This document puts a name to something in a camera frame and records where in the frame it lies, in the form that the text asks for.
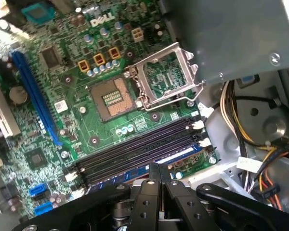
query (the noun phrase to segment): chip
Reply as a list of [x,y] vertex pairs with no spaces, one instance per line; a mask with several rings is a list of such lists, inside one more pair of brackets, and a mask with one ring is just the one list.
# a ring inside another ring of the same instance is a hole
[[41,52],[41,58],[47,69],[55,69],[60,67],[62,60],[55,47],[46,48]]
[[26,160],[31,170],[36,170],[48,165],[47,159],[41,148],[34,149],[25,154]]
[[102,121],[108,121],[135,108],[125,80],[121,77],[90,87],[90,94]]
[[114,40],[118,40],[119,39],[119,35],[114,34]]
[[100,47],[103,47],[103,46],[105,46],[105,43],[103,41],[99,41],[98,45],[100,45]]
[[58,30],[58,28],[53,27],[53,28],[50,29],[50,32],[54,35],[54,34],[58,33],[59,30]]

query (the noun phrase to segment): white label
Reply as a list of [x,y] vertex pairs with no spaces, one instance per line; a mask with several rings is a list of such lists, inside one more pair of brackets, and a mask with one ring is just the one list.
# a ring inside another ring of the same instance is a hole
[[246,157],[239,157],[237,160],[236,167],[242,170],[246,170],[248,172],[257,173],[262,162],[259,160],[254,160]]
[[179,119],[179,115],[178,115],[177,112],[173,112],[173,113],[171,113],[170,116],[171,116],[172,120]]
[[92,19],[90,21],[92,27],[96,27],[99,24],[103,24],[105,22],[109,22],[110,20],[115,19],[115,17],[112,15],[111,12],[109,12],[108,14],[104,14],[103,16],[98,17],[97,19]]
[[141,119],[138,119],[138,120],[134,121],[134,124],[135,124],[135,126],[136,126],[138,131],[148,127],[148,125],[146,124],[144,119],[145,118],[141,118]]
[[66,111],[66,110],[68,109],[68,106],[67,106],[65,100],[56,102],[56,103],[54,104],[54,107],[56,108],[57,113],[64,112],[64,111]]

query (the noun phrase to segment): screw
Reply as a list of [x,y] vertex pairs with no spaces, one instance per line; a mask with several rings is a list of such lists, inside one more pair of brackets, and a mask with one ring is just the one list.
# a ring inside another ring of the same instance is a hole
[[80,107],[79,108],[79,112],[82,113],[82,114],[85,114],[87,111],[87,109],[85,107]]
[[148,180],[146,183],[152,185],[152,184],[155,184],[155,181],[153,181],[153,180]]
[[117,186],[117,189],[118,189],[118,190],[125,189],[125,186],[124,186],[124,185],[118,185],[118,186]]
[[270,54],[270,63],[273,66],[279,66],[280,65],[280,56],[277,53]]
[[204,189],[205,191],[210,191],[212,188],[209,185],[204,185],[202,186],[202,189]]
[[210,159],[209,159],[209,163],[212,164],[212,165],[216,164],[216,158],[213,157],[213,156],[210,157]]
[[176,181],[176,180],[172,180],[172,181],[170,181],[170,184],[172,184],[172,185],[178,185],[178,184],[179,184],[179,182],[178,182],[178,181]]
[[195,105],[195,102],[194,101],[187,101],[187,106],[188,107],[193,107]]
[[69,156],[69,153],[67,152],[67,151],[63,151],[63,152],[61,152],[61,155],[60,155],[63,159],[66,159],[66,158],[68,158],[68,156]]
[[36,225],[30,225],[26,228],[24,228],[22,231],[37,231],[38,227]]

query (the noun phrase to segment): blue sata port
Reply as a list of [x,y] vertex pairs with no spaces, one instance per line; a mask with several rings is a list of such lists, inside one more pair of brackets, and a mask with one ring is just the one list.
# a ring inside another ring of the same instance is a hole
[[34,188],[29,189],[29,194],[31,197],[33,197],[33,196],[36,196],[38,194],[45,192],[47,189],[48,189],[48,186],[46,183],[39,184],[39,185],[35,186]]
[[50,202],[47,202],[47,203],[44,203],[44,204],[36,207],[34,209],[34,215],[39,216],[39,215],[42,215],[44,213],[49,212],[52,209],[53,209],[53,205]]

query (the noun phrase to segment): orange wire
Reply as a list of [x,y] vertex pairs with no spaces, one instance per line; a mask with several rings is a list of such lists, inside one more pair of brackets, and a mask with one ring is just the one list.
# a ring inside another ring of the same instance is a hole
[[[288,152],[281,154],[281,155],[279,156],[279,158],[282,158],[283,156],[286,156],[286,155],[288,155]],[[268,182],[270,183],[270,185],[273,186],[273,182],[271,181],[271,179],[270,179],[269,176],[268,176],[268,169],[267,169],[267,168],[266,168],[265,171],[264,171],[264,176],[265,176],[265,178],[268,180]],[[281,211],[283,211],[283,208],[282,208],[282,206],[281,206],[281,204],[280,204],[280,201],[279,201],[278,196],[275,194],[274,197],[275,197],[275,199],[276,199],[276,203],[277,203],[278,209],[281,210]]]
[[[262,181],[262,185],[267,189],[268,186]],[[268,198],[267,201],[269,201],[272,205],[276,205],[275,201],[272,199],[272,197]]]

